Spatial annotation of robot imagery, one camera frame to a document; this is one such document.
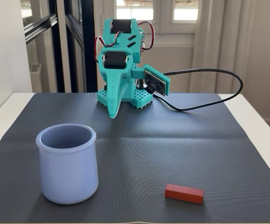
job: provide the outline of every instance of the wooden block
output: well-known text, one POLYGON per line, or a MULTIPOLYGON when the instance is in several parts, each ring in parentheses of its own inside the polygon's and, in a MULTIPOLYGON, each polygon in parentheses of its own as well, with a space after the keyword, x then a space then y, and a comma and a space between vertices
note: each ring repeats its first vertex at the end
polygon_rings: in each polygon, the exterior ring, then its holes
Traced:
POLYGON ((204 190, 195 188, 186 188, 167 184, 165 188, 165 197, 185 202, 202 204, 204 190))

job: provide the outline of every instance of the gray mat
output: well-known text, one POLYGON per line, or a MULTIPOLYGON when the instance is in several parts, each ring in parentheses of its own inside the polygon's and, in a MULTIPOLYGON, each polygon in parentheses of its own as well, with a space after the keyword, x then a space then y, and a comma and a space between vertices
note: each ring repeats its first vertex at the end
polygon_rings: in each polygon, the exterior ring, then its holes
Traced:
MULTIPOLYGON (((220 99, 167 98, 181 107, 220 99)), ((157 99, 142 110, 122 103, 112 120, 95 94, 36 94, 0 141, 0 223, 134 221, 270 223, 270 169, 224 104, 176 112, 157 99), (35 144, 60 123, 97 133, 99 187, 69 206, 42 195, 35 144), (167 183, 204 189, 204 204, 164 198, 167 183)))

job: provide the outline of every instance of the white table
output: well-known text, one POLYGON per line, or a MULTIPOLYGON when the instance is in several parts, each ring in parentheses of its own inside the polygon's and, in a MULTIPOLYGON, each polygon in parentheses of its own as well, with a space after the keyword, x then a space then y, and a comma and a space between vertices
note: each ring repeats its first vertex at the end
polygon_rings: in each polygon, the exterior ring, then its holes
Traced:
MULTIPOLYGON (((14 93, 0 108, 0 140, 33 95, 33 93, 14 93)), ((270 167, 270 127, 243 95, 238 95, 225 104, 270 167)))

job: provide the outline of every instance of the cup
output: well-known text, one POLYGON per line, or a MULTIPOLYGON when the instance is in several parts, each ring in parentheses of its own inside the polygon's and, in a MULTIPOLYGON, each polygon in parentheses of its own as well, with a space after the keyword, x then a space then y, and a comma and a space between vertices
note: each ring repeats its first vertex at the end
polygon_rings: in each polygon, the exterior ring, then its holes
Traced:
POLYGON ((57 204, 75 204, 98 187, 95 142, 97 134, 85 125, 61 124, 38 134, 42 193, 57 204))

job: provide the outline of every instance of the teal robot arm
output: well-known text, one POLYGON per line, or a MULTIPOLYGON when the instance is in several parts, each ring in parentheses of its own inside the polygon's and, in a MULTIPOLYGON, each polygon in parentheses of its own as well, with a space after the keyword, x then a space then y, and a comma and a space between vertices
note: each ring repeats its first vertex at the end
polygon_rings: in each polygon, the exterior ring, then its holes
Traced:
POLYGON ((96 60, 107 84, 98 91, 97 99, 108 107, 112 119, 116 117, 121 102, 143 108, 152 101, 155 91, 163 96, 169 94, 168 77, 149 65, 138 67, 144 37, 145 33, 135 19, 105 21, 104 47, 96 60))

